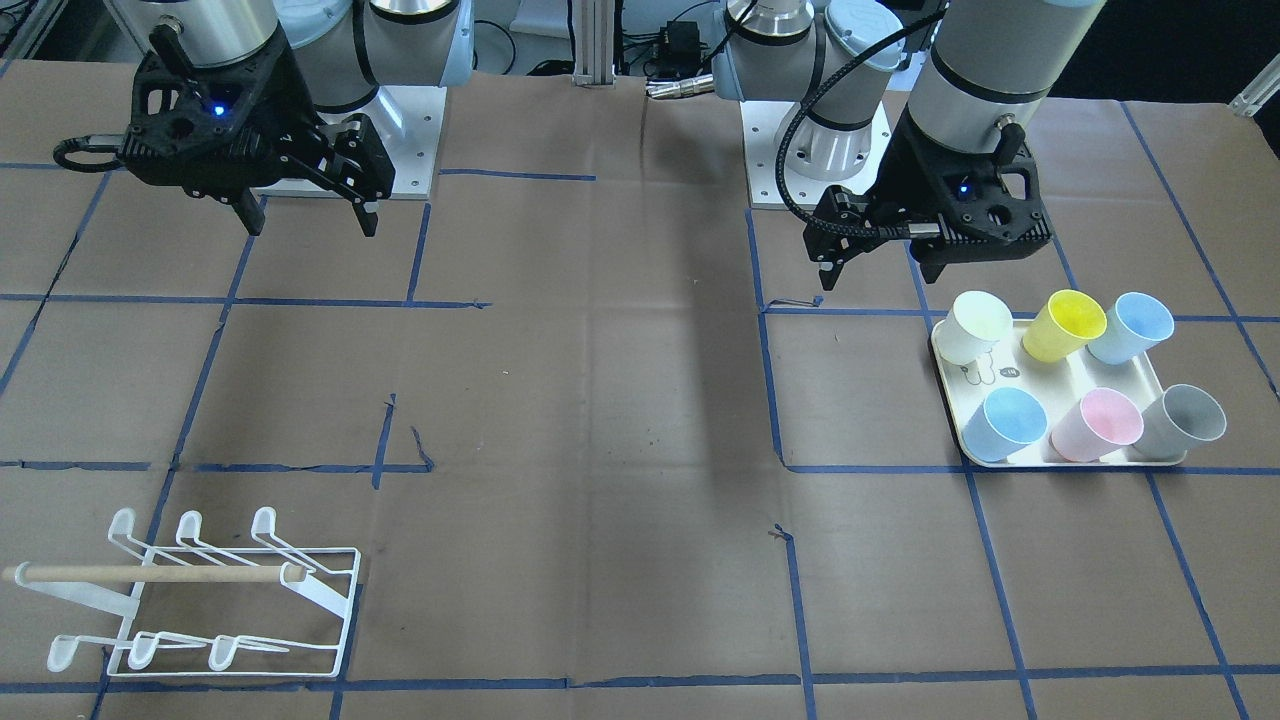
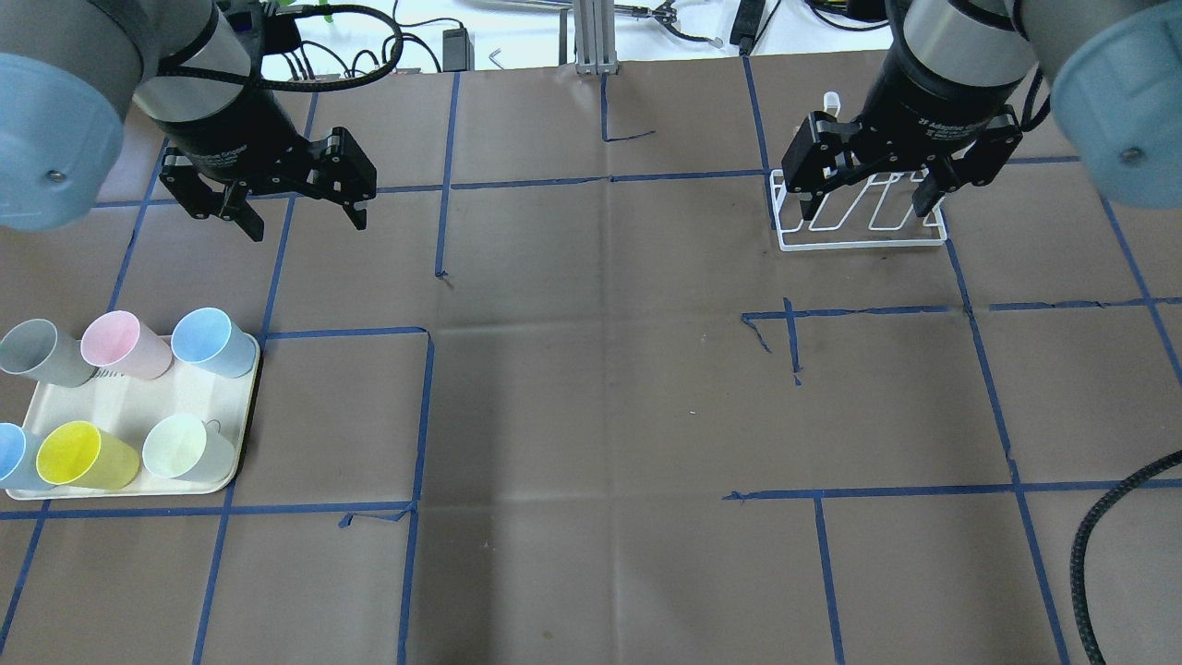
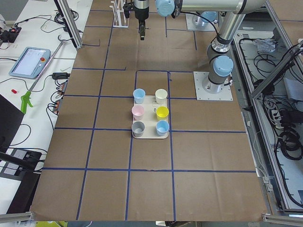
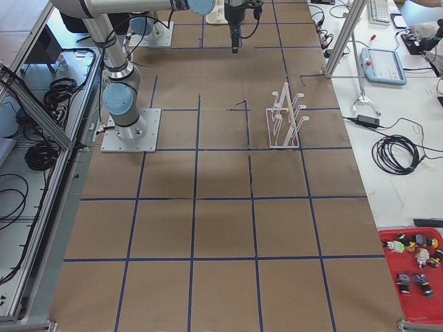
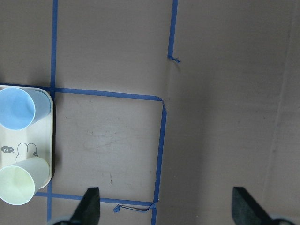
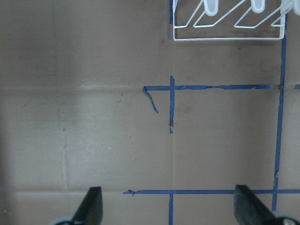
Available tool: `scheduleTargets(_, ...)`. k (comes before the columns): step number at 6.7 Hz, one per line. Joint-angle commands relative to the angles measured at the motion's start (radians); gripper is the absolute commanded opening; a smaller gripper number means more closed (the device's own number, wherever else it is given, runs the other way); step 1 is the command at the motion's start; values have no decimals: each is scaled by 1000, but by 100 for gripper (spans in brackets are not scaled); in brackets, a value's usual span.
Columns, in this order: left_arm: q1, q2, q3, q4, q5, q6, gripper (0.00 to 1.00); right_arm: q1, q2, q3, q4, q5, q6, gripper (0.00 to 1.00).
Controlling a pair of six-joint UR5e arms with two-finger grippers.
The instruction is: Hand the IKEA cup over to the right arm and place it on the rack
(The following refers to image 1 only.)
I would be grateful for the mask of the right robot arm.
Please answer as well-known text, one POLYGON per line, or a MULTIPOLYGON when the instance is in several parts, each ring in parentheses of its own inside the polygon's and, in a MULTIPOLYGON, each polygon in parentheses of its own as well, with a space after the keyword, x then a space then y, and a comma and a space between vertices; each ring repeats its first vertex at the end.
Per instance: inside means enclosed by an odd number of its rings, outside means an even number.
POLYGON ((366 236, 413 132, 393 87, 447 88, 474 65, 468 1, 127 1, 145 46, 114 158, 146 184, 230 206, 301 181, 346 200, 366 236))

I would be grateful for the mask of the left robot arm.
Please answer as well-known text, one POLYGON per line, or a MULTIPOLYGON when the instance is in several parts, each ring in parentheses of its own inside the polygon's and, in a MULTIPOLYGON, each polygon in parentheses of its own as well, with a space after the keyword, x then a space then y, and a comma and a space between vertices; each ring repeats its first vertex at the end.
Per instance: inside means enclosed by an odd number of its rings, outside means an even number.
POLYGON ((727 1, 709 58, 716 92, 783 101, 769 164, 824 183, 805 225, 820 284, 856 256, 908 240, 927 282, 952 264, 1029 258, 1053 238, 1027 126, 1102 9, 1100 1, 951 1, 904 24, 877 1, 727 1), (859 165, 908 36, 936 29, 874 182, 840 181, 859 165))

